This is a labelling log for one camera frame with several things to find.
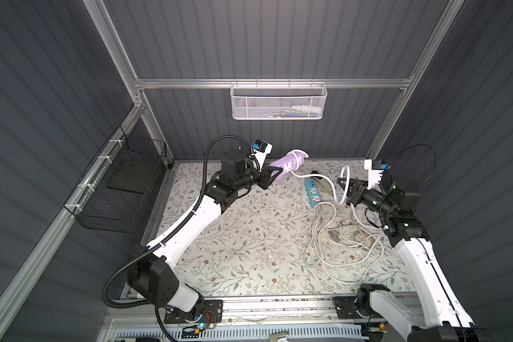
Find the purple power strip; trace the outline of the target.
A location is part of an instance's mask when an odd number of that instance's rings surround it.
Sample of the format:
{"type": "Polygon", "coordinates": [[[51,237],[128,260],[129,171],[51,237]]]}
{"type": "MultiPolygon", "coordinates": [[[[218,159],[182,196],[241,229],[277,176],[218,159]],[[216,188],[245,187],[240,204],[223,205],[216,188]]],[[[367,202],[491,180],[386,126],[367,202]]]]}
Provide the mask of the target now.
{"type": "Polygon", "coordinates": [[[292,150],[288,152],[283,158],[280,158],[270,164],[275,168],[281,168],[279,171],[279,178],[289,175],[291,171],[298,170],[303,164],[308,155],[302,150],[292,150]]]}

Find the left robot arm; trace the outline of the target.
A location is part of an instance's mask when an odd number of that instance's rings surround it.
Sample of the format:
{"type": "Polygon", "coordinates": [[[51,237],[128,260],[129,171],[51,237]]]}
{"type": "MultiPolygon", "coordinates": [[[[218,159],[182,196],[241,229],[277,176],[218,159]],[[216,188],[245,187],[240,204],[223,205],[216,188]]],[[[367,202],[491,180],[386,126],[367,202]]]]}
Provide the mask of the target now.
{"type": "Polygon", "coordinates": [[[137,247],[141,254],[152,252],[128,267],[129,286],[157,308],[169,306],[195,319],[201,315],[203,296],[182,283],[174,269],[195,238],[239,198],[239,191],[255,185],[265,190],[281,175],[281,167],[264,163],[270,152],[271,144],[255,141],[248,154],[242,150],[226,152],[220,170],[210,181],[205,170],[203,193],[189,210],[145,247],[137,247]]]}

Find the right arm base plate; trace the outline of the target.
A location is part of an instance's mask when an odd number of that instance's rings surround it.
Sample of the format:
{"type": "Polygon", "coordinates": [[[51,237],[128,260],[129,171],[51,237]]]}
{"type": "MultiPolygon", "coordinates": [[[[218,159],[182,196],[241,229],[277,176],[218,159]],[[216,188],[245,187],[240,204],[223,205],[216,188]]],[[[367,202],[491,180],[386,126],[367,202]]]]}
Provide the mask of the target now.
{"type": "Polygon", "coordinates": [[[340,320],[348,319],[381,319],[383,317],[372,309],[365,309],[358,304],[356,296],[335,296],[332,299],[337,318],[340,320]]]}

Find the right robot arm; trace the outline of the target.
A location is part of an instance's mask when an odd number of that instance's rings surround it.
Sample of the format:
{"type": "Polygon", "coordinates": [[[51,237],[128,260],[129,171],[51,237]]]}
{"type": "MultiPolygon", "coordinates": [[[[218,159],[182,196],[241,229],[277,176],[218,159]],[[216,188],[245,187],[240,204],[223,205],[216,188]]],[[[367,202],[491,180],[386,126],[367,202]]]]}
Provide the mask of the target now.
{"type": "Polygon", "coordinates": [[[417,182],[398,178],[381,192],[370,182],[339,178],[351,207],[378,213],[381,229],[396,250],[416,288],[422,314],[409,309],[383,285],[362,284],[354,305],[364,318],[385,319],[406,341],[491,341],[458,301],[446,279],[423,223],[415,216],[421,193],[417,182]]]}

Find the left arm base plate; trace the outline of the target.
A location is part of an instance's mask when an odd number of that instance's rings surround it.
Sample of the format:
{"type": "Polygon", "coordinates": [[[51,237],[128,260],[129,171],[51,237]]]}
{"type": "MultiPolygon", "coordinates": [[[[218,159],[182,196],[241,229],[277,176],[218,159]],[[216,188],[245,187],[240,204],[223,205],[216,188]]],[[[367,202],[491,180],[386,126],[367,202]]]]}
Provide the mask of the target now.
{"type": "Polygon", "coordinates": [[[220,323],[222,321],[223,311],[223,300],[203,299],[196,303],[195,307],[189,312],[168,306],[163,320],[167,324],[220,323]]]}

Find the teal power strip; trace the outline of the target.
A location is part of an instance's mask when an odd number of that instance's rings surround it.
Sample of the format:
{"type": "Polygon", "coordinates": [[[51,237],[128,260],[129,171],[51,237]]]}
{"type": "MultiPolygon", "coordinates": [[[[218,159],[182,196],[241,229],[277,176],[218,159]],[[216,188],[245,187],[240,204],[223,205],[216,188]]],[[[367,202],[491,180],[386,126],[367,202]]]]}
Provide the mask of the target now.
{"type": "Polygon", "coordinates": [[[315,208],[321,201],[321,194],[314,179],[308,178],[304,181],[306,194],[311,208],[315,208]]]}

